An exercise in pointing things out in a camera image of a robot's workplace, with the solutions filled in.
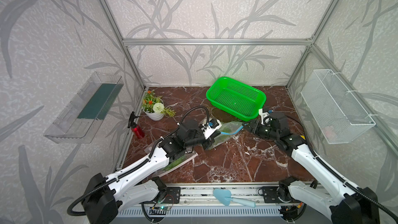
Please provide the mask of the blue-zip clear bag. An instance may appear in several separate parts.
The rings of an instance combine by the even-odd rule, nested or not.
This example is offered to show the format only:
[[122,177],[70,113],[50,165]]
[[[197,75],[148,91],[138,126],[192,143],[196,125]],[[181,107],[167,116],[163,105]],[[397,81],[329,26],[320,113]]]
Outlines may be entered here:
[[[206,121],[206,119],[204,119],[203,123],[201,125],[204,125],[206,123],[208,123],[208,122]],[[232,137],[237,135],[237,133],[243,129],[242,122],[232,121],[232,122],[227,122],[227,123],[223,123],[223,122],[221,122],[221,123],[222,123],[222,126],[219,129],[221,134],[215,138],[215,142],[213,143],[211,148],[205,149],[205,150],[211,150],[211,149],[216,148],[217,146],[225,143],[226,141],[228,141],[229,139],[231,139]]]

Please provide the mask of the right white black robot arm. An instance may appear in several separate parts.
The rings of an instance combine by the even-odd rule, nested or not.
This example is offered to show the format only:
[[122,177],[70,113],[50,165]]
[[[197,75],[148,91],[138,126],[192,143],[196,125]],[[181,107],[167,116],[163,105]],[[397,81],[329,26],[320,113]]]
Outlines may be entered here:
[[287,119],[283,113],[272,112],[261,119],[243,122],[242,126],[261,139],[273,141],[327,191],[321,193],[291,178],[282,188],[292,199],[309,205],[334,224],[378,224],[380,211],[397,221],[397,215],[377,201],[375,192],[351,182],[316,154],[303,137],[291,133]]

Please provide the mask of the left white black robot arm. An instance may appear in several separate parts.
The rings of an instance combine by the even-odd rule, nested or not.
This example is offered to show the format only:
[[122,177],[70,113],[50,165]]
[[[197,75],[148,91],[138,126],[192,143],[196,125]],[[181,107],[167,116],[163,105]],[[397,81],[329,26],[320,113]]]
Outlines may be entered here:
[[221,126],[203,105],[188,110],[174,131],[153,143],[149,154],[110,175],[93,176],[85,193],[67,208],[67,214],[86,216],[91,224],[109,224],[120,211],[156,199],[166,185],[159,178],[146,183],[142,180],[183,157],[190,147],[211,147]]

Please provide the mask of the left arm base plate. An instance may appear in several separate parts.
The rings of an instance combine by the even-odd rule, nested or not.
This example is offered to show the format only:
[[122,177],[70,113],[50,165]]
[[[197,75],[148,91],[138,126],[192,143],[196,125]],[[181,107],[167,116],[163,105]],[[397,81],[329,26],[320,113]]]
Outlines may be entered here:
[[181,197],[180,187],[167,187],[162,189],[155,197],[155,203],[178,204]]

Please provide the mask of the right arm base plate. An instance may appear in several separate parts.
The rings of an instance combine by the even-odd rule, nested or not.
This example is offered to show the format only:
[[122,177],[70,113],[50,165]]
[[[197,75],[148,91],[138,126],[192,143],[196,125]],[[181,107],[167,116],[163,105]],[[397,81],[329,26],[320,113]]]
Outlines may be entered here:
[[285,187],[261,187],[260,189],[258,189],[257,193],[263,198],[264,203],[284,203],[293,205],[299,205],[302,203],[301,201],[294,199]]

